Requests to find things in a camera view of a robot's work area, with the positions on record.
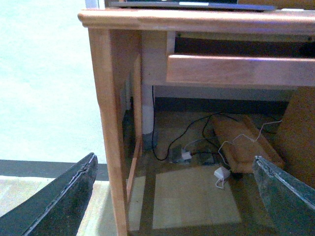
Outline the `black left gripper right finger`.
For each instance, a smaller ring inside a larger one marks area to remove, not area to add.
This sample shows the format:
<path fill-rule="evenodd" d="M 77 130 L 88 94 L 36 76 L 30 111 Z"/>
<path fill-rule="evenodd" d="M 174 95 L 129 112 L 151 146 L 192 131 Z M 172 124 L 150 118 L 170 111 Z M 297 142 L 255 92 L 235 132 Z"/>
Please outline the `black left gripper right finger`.
<path fill-rule="evenodd" d="M 252 165 L 263 204 L 282 236 L 315 234 L 315 190 L 262 156 Z"/>

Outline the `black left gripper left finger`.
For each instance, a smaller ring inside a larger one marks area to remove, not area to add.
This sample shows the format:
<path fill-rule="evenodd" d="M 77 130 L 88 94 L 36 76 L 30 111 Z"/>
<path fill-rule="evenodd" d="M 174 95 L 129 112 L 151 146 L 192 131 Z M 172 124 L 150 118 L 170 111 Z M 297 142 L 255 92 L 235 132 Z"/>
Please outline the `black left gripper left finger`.
<path fill-rule="evenodd" d="M 0 218 L 2 236 L 74 236 L 93 191 L 98 159 L 89 153 Z"/>

